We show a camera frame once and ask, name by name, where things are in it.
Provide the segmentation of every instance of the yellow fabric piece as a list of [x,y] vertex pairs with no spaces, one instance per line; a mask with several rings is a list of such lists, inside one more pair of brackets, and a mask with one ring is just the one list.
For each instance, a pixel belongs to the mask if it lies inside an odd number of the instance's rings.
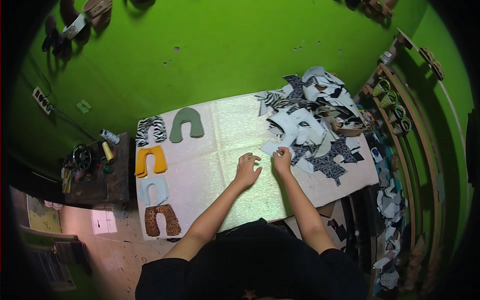
[[162,173],[167,170],[167,162],[165,161],[165,155],[163,154],[162,147],[155,146],[152,148],[143,148],[137,152],[137,163],[135,164],[135,175],[138,178],[147,176],[146,159],[147,155],[153,154],[155,156],[155,165],[153,172]]

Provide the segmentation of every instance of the hand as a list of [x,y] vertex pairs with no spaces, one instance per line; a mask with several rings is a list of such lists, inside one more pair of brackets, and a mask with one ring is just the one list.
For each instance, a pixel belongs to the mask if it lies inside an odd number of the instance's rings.
[[280,174],[281,177],[291,174],[290,163],[292,162],[292,153],[287,147],[278,147],[280,150],[280,155],[277,152],[273,152],[273,162],[275,169]]
[[237,175],[235,176],[234,182],[238,183],[243,189],[251,186],[258,178],[262,172],[262,167],[258,167],[257,170],[253,171],[253,164],[256,160],[262,160],[258,156],[254,156],[253,153],[245,153],[240,156],[239,164],[237,166]]

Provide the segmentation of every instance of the black shirt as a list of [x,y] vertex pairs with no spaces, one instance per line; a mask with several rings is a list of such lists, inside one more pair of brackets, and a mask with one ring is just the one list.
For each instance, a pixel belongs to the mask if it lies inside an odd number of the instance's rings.
[[241,300],[247,291],[257,298],[351,300],[366,299],[368,287],[342,251],[319,255],[259,220],[219,234],[189,262],[167,258],[144,264],[135,297]]

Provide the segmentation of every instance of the power strip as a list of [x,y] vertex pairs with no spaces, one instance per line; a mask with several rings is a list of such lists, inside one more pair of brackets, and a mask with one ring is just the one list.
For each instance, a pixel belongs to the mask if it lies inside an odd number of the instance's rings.
[[38,86],[33,90],[32,97],[35,99],[35,102],[40,105],[43,111],[49,115],[53,106],[50,104],[47,97],[45,97]]

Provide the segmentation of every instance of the person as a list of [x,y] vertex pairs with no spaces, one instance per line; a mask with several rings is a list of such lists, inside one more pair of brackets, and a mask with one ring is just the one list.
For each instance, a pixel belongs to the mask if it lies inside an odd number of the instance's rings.
[[287,189],[303,241],[263,219],[217,234],[237,197],[262,172],[262,167],[253,170],[261,159],[246,153],[239,158],[235,179],[183,238],[162,259],[142,266],[137,300],[367,298],[359,267],[335,247],[293,177],[291,153],[285,147],[278,149],[273,153],[275,169]]

